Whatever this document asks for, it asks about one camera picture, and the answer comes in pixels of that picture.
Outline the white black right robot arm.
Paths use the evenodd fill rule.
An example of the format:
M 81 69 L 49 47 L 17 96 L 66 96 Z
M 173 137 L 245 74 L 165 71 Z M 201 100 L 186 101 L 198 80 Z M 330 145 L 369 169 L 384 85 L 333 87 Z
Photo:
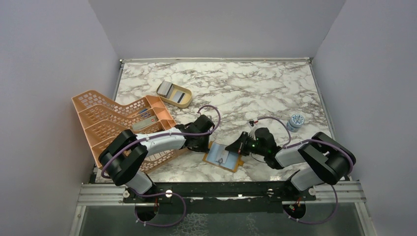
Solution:
M 296 200 L 312 186 L 337 184 L 356 163 L 356 157 L 349 150 L 323 132 L 297 145 L 281 147 L 268 128 L 256 128 L 252 133 L 242 132 L 225 150 L 243 156 L 260 155 L 270 168 L 277 170 L 307 163 L 305 169 L 285 181 L 282 193 L 290 200 Z

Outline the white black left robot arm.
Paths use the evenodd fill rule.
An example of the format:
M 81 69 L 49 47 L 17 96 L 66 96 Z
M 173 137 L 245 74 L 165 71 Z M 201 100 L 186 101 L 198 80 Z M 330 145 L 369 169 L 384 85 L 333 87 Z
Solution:
M 163 151 L 184 148 L 208 152 L 209 137 L 218 127 L 209 117 L 200 115 L 194 122 L 152 134 L 124 130 L 99 155 L 102 173 L 116 186 L 126 185 L 141 201 L 148 202 L 153 199 L 155 189 L 150 177 L 140 170 L 145 159 Z

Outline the yellow leather card holder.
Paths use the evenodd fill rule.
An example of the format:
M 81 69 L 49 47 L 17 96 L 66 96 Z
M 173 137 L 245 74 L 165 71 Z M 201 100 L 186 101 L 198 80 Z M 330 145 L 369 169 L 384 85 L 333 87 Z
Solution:
M 225 150 L 225 145 L 211 141 L 209 152 L 203 157 L 203 161 L 221 169 L 235 173 L 244 162 L 240 154 Z

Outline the stack of grey cards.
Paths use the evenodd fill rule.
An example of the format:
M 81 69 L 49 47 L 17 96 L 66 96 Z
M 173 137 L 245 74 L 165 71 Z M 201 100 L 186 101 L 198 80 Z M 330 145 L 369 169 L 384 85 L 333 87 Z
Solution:
M 169 98 L 172 93 L 172 90 L 173 90 L 173 83 L 168 82 L 168 81 L 163 81 L 157 89 L 157 94 L 159 96 Z

